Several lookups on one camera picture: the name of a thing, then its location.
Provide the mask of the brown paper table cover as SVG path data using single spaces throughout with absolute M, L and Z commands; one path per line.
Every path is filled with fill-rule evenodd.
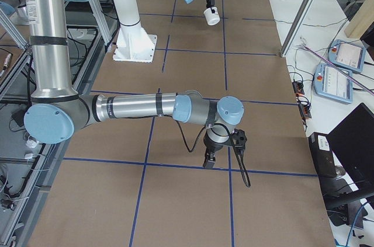
M 269 0 L 216 0 L 216 26 L 201 0 L 137 2 L 155 59 L 106 55 L 93 93 L 239 98 L 251 187 L 230 148 L 202 167 L 188 117 L 106 120 L 72 137 L 29 246 L 334 246 Z

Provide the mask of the blue teach pendant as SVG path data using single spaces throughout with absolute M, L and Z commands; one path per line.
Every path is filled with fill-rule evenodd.
M 353 82 L 327 64 L 316 67 L 313 86 L 319 96 L 344 104 L 353 102 Z
M 328 50 L 329 61 L 357 74 L 363 71 L 365 56 L 365 47 L 341 39 L 334 40 Z

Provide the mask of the grey aluminium frame post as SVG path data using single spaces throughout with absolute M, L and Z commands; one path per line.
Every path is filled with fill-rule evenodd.
M 301 28 L 304 19 L 312 5 L 314 0 L 302 0 L 302 3 L 300 5 L 299 10 L 297 11 L 297 14 L 295 16 L 295 19 L 290 27 L 290 30 L 285 38 L 285 41 L 282 45 L 282 48 L 280 50 L 280 56 L 281 57 L 286 57 L 288 51 L 290 50 L 290 47 L 299 31 Z

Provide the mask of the near blue teach pendant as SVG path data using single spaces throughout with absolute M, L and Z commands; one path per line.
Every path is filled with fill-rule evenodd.
M 344 104 L 353 102 L 353 82 L 327 64 L 316 67 L 313 86 L 319 96 Z

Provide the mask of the white smiley face mug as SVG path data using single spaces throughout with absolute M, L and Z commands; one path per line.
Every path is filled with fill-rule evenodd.
M 220 16 L 218 13 L 218 9 L 215 6 L 206 8 L 203 12 L 205 19 L 207 21 L 207 24 L 209 26 L 214 26 L 219 23 Z

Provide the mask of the wooden beam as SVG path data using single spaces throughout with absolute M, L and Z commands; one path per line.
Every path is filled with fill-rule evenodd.
M 373 23 L 373 0 L 365 0 L 345 29 L 349 38 L 360 38 Z

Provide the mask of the black orange power strip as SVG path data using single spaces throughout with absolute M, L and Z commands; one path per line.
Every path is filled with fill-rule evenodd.
M 296 101 L 299 107 L 299 112 L 303 120 L 311 118 L 311 102 L 304 94 L 304 84 L 302 81 L 292 82 L 293 90 L 295 92 Z

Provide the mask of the black laptop computer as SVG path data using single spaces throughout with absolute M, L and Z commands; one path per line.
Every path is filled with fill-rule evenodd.
M 373 202 L 373 112 L 360 103 L 327 136 L 330 148 L 358 190 L 326 197 L 326 209 L 360 199 Z

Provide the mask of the far blue teach pendant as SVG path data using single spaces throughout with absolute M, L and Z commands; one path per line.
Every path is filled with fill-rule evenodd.
M 328 50 L 329 61 L 357 74 L 363 71 L 365 56 L 365 47 L 341 39 L 334 40 Z

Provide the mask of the black box device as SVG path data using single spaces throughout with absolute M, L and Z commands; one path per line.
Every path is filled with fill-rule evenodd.
M 313 132 L 308 140 L 314 167 L 319 177 L 340 178 L 346 174 L 346 170 L 341 165 L 335 164 L 326 134 Z

